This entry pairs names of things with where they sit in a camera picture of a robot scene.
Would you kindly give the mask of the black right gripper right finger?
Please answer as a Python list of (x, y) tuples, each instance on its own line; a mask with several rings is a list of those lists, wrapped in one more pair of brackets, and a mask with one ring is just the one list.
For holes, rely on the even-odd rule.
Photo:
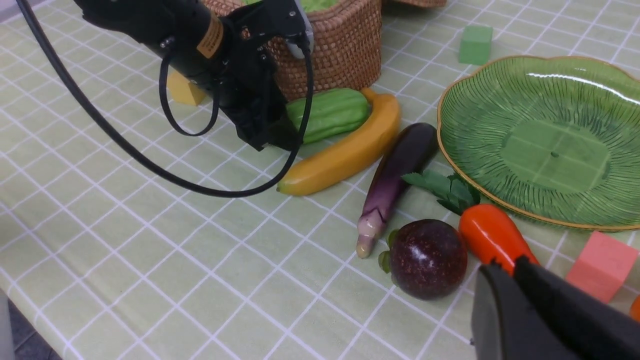
[(551, 332), (582, 360), (637, 360), (639, 322), (553, 272), (515, 260), (514, 280)]

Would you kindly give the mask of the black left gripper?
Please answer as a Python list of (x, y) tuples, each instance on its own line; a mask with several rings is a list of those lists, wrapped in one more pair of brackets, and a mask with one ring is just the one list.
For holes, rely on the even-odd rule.
[(274, 38), (297, 34), (286, 0), (259, 0), (243, 5), (238, 0), (215, 0), (212, 9), (230, 31), (231, 49), (226, 75), (230, 89), (222, 111), (234, 123), (237, 136), (254, 150), (267, 145), (284, 151), (298, 148), (298, 129), (288, 118), (286, 97), (275, 81), (278, 70), (267, 44)]

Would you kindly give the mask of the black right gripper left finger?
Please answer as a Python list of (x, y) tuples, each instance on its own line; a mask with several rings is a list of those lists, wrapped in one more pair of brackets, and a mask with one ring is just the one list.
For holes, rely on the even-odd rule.
[(471, 312), (478, 360), (578, 360), (498, 265), (478, 269)]

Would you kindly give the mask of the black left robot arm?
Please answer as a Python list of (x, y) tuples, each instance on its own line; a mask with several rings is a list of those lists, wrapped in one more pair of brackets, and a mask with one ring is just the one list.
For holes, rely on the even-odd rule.
[(199, 0), (78, 0), (90, 24), (128, 35), (213, 96), (237, 136), (260, 151), (292, 151), (298, 130), (275, 82), (277, 65), (266, 44), (297, 40), (306, 25), (295, 0), (261, 0), (215, 15)]

